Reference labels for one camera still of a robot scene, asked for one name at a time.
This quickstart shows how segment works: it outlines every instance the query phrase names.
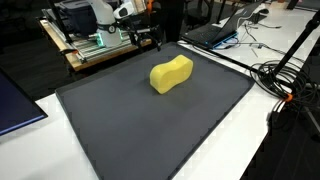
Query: yellow sponge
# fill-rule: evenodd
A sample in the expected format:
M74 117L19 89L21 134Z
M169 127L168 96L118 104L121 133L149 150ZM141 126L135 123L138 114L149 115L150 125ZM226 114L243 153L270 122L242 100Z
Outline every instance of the yellow sponge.
M179 55L170 62L155 66L150 73L150 84L160 94L164 94L187 80L192 72L193 62Z

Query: white table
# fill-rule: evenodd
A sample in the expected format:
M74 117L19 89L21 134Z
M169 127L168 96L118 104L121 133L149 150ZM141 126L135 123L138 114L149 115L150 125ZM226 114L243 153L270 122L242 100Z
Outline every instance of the white table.
M273 35L266 35L255 30L256 32L252 31L252 34L259 41L274 48L281 49L281 45L286 45L282 49L286 51L303 30L301 27L304 26L300 25L303 22L294 23L296 26L291 26L289 22L295 22L294 20L298 19L300 15L303 16L300 19L304 19L306 22L313 13L300 10L292 12L275 10L274 12L290 15L290 19L279 20L280 18L278 18L278 21L281 21L281 25L284 26L281 30L292 29L295 33L273 30ZM270 25L275 24L266 19L265 23L267 24L267 22L270 22ZM292 40L284 41L286 37L290 37ZM315 41L316 38L306 42L304 48L300 50L303 53L297 56L305 59ZM245 60L249 65L259 62L259 59L254 56L251 50L248 50L248 47L243 45L241 49L230 49L221 51L221 53L235 59ZM248 74L245 69L237 65L213 57L210 58ZM255 85L199 147L174 179L239 179L267 134L267 116L277 101L276 98L269 96ZM56 95L50 95L37 103L49 115L48 118L0 138L0 179L98 179L75 137Z

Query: gray rubber mat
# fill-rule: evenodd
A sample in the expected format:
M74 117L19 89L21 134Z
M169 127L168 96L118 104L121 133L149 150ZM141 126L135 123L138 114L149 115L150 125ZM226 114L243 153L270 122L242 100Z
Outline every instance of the gray rubber mat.
M159 95L151 69L182 54L184 83ZM56 91L101 179L171 179L252 87L241 73L176 44L129 59Z

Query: desk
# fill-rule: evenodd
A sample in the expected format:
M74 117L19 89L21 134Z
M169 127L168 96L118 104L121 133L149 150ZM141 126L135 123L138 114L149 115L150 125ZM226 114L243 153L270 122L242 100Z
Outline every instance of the desk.
M310 17L313 15L311 12L303 14L309 14ZM292 41L287 42L288 45L293 43L295 37L290 37ZM307 54L312 47L313 43L306 43L303 54ZM236 52L239 53L237 55L239 59L240 56L246 55L240 51ZM236 65L212 56L210 58L248 74L247 70ZM247 62L254 63L258 60L248 59ZM268 132L266 122L268 113L277 101L275 97L255 85L205 140L174 179L238 180ZM2 162L0 179L97 179L56 95L50 95L37 103L48 113L47 119L0 138Z
M53 42L57 45L59 50L68 49L67 44L59 37L59 35L53 30L53 28L51 28L49 26L49 24L48 24L48 22L46 20L41 20L40 21L40 26L49 35L49 37L53 40ZM144 47L144 46L147 46L147 45L150 45L150 44L151 44L151 40L147 39L146 41L141 43L141 46ZM96 60L88 61L86 63L81 63L77 56L75 56L74 54L70 53L70 54L66 55L66 60L67 60L68 64L71 66L71 68L74 71L77 72L77 71L80 71L82 69L86 69L88 67L96 65L98 63L110 60L110 59L115 58L117 56L120 56L122 54L134 51L136 49L138 49L138 47L132 45L132 46L126 47L124 49L116 50L116 51L114 51L113 53L111 53L111 54L109 54L107 56L103 56L103 57L100 57L100 58L98 58Z

